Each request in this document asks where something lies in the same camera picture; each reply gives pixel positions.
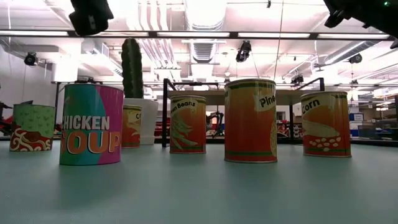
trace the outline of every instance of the table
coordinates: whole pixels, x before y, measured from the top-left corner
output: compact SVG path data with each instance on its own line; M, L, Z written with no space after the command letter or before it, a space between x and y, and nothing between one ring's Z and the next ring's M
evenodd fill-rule
M123 150L104 166L59 166L53 151L0 142L0 223L397 223L398 148L353 146L353 158L278 145L275 164Z

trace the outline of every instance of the pineapple can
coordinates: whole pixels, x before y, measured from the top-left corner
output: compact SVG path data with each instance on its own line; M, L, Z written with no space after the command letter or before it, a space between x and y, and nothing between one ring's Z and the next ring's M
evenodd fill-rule
M351 157L347 93L301 96L303 148L308 156Z
M225 86L225 160L277 162L275 82L246 79Z
M137 148L141 140L140 106L123 106L122 148Z
M206 98L171 97L170 153L206 153Z

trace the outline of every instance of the chicken soup can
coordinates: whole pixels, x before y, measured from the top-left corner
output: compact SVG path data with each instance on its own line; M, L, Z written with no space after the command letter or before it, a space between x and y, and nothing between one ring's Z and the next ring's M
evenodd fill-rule
M122 148L137 148L141 136L141 110L140 106L123 106L123 131Z
M47 151L52 148L55 108L14 105L10 151Z
M351 157L347 93L301 96L303 147L308 156Z
M94 84L65 86L60 164L72 166L119 162L123 91Z
M170 153L206 153L206 98L171 97Z
M226 84L225 160L277 162L275 82L246 79Z

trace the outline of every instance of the white pot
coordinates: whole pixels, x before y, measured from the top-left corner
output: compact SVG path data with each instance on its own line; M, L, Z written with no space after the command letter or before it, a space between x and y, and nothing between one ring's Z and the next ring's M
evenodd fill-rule
M141 144L154 144L158 102L146 99L125 98L123 105L136 105L142 107Z

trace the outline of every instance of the cactus plant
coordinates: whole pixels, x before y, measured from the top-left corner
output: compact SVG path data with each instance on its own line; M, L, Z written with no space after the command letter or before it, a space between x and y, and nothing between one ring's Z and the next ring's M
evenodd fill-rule
M142 55L138 43L128 38L122 45L123 87L126 98L144 98Z

